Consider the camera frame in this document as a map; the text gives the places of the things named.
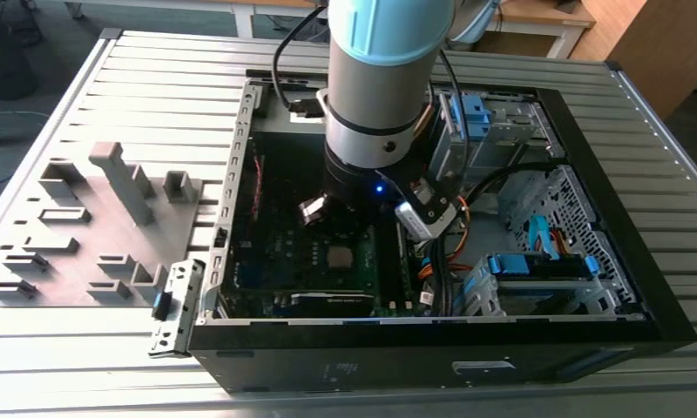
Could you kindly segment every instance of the table leg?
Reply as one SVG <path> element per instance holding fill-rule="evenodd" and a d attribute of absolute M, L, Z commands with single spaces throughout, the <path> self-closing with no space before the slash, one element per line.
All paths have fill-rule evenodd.
<path fill-rule="evenodd" d="M 246 39 L 253 38 L 253 14 L 255 13 L 251 6 L 242 4 L 231 5 L 231 14 L 234 15 L 234 24 L 237 26 L 237 37 Z"/>
<path fill-rule="evenodd" d="M 81 19 L 82 17 L 85 17 L 85 14 L 82 13 L 81 3 L 65 2 L 65 7 L 67 8 L 69 15 L 73 19 Z"/>
<path fill-rule="evenodd" d="M 582 33 L 583 28 L 566 26 L 549 49 L 547 58 L 567 59 Z"/>

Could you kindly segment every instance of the aluminum extrusion table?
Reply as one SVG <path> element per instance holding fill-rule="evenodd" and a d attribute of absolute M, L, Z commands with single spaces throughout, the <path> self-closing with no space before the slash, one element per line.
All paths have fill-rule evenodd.
<path fill-rule="evenodd" d="M 203 180 L 187 247 L 190 256 L 201 256 L 213 232 L 245 70 L 267 69 L 275 42 L 105 34 L 3 190 L 0 233 L 13 223 L 15 197 L 35 187 L 49 158 L 78 158 L 87 141 L 113 138 L 122 142 L 125 159 L 147 175 L 181 169 Z M 454 52 L 449 57 L 462 82 L 561 91 L 697 330 L 697 167 L 625 75 L 599 63 Z M 285 71 L 326 72 L 327 49 L 294 43 L 281 65 Z M 441 65 L 433 73 L 445 79 Z M 697 416 L 697 343 L 567 385 L 229 397 L 193 359 L 147 359 L 149 330 L 147 309 L 0 308 L 0 412 L 159 408 L 209 416 L 215 409 L 342 405 L 341 412 L 357 416 L 374 411 L 367 403 L 393 403 L 410 404 L 391 409 L 402 416 L 474 410 L 475 416 L 567 411 L 581 417 L 689 411 Z M 517 399 L 495 400 L 502 397 Z M 434 407 L 421 405 L 439 401 Z"/>

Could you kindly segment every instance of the gray block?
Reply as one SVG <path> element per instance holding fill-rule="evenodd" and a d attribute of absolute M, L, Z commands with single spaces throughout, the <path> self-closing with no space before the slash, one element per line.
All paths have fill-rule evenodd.
<path fill-rule="evenodd" d="M 71 185 L 85 178 L 71 163 L 49 163 L 41 174 L 38 184 L 51 199 L 77 199 Z"/>
<path fill-rule="evenodd" d="M 170 203 L 194 203 L 195 189 L 187 177 L 187 172 L 167 172 L 162 190 Z"/>
<path fill-rule="evenodd" d="M 97 256 L 97 266 L 105 274 L 131 274 L 137 262 L 129 254 L 101 254 Z"/>
<path fill-rule="evenodd" d="M 35 293 L 35 287 L 25 280 L 0 280 L 0 300 L 27 300 Z"/>
<path fill-rule="evenodd" d="M 141 195 L 145 198 L 151 197 L 154 194 L 151 191 L 151 184 L 149 183 L 147 175 L 145 174 L 141 165 L 126 165 L 126 168 L 129 169 L 130 179 L 133 180 L 134 185 L 139 188 Z"/>
<path fill-rule="evenodd" d="M 86 224 L 90 218 L 90 212 L 83 207 L 43 209 L 38 215 L 45 224 Z"/>
<path fill-rule="evenodd" d="M 87 294 L 101 303 L 119 302 L 130 296 L 129 288 L 119 280 L 90 281 L 87 285 Z"/>
<path fill-rule="evenodd" d="M 165 280 L 167 279 L 167 270 L 165 266 L 158 265 L 154 271 L 154 277 L 149 276 L 143 266 L 137 263 L 134 273 L 130 278 L 130 285 L 137 289 L 141 298 L 151 304 L 158 296 L 158 292 L 165 287 Z"/>
<path fill-rule="evenodd" d="M 90 151 L 90 163 L 97 165 L 105 173 L 113 193 L 121 201 L 126 212 L 137 225 L 151 222 L 151 211 L 143 201 L 139 190 L 129 169 L 121 159 L 123 149 L 117 142 L 95 142 Z"/>
<path fill-rule="evenodd" d="M 3 257 L 2 265 L 19 275 L 19 273 L 45 272 L 49 262 L 37 253 L 7 254 Z"/>
<path fill-rule="evenodd" d="M 22 242 L 22 250 L 35 253 L 74 253 L 79 243 L 71 237 L 27 237 Z"/>

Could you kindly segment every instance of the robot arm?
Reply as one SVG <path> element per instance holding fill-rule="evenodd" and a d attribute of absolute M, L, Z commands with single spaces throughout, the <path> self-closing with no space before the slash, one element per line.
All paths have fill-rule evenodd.
<path fill-rule="evenodd" d="M 413 127 L 449 30 L 458 26 L 454 37 L 461 40 L 479 38 L 498 3 L 330 2 L 329 87 L 318 92 L 327 175 L 322 198 L 303 203 L 305 223 L 319 218 L 314 217 L 321 210 L 315 202 L 338 201 L 353 213 L 371 212 L 382 203 L 377 191 L 386 186 L 399 193 L 394 214 L 417 240 L 438 237 L 451 222 L 457 191 L 445 191 L 435 180 L 423 177 L 423 164 L 409 155 Z M 454 24 L 455 6 L 463 12 L 461 24 Z"/>

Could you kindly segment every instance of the red wire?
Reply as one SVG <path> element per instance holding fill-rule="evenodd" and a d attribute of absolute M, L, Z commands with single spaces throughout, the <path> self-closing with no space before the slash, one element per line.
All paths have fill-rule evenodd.
<path fill-rule="evenodd" d="M 253 199 L 253 208 L 250 210 L 250 213 L 253 216 L 255 216 L 255 213 L 258 211 L 258 204 L 259 204 L 259 194 L 261 194 L 261 188 L 262 188 L 262 177 L 263 173 L 259 167 L 259 161 L 258 156 L 253 156 L 253 162 L 255 163 L 255 171 L 258 172 L 258 180 L 255 181 L 255 198 Z"/>

